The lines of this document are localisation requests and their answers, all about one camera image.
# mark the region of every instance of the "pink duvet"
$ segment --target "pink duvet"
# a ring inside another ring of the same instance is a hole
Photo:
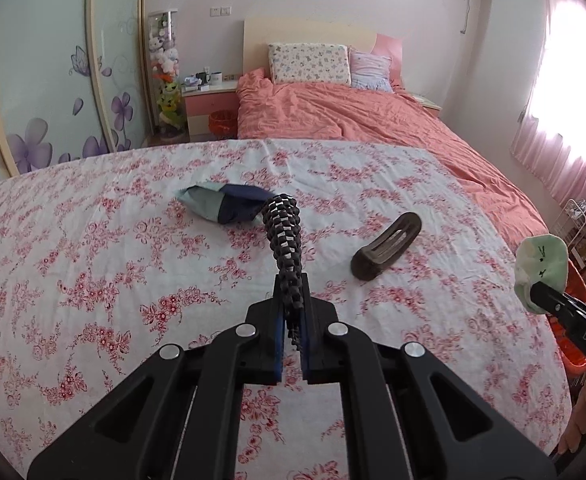
[[[257,69],[240,79],[238,138],[345,139],[425,148],[455,175],[515,250],[548,232],[532,202],[410,95],[325,83],[273,85]]]

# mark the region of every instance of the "white mug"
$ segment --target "white mug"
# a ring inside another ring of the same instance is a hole
[[[210,75],[210,79],[208,82],[211,85],[221,85],[222,84],[222,73],[221,72],[213,72]]]

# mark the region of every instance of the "pillow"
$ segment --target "pillow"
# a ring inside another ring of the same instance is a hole
[[[350,85],[353,88],[393,92],[389,81],[390,57],[367,54],[350,47],[348,61],[350,63]]]
[[[378,34],[371,54],[391,58],[391,86],[404,88],[402,83],[402,40]]]
[[[350,86],[348,51],[329,43],[271,43],[270,78],[282,83],[335,83]]]

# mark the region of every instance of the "orange basket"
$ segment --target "orange basket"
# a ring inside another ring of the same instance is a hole
[[[586,303],[586,285],[570,260],[566,294]],[[566,374],[572,378],[586,373],[586,356],[566,337],[566,331],[556,317],[551,316],[548,321],[551,324],[557,345],[560,347]]]
[[[212,134],[229,137],[237,134],[237,112],[221,110],[208,116],[208,129]]]

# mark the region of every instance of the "human hand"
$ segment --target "human hand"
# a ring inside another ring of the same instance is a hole
[[[577,403],[570,413],[568,426],[557,446],[557,453],[561,455],[569,449],[571,453],[575,453],[584,434],[586,434],[586,381],[580,390]]]

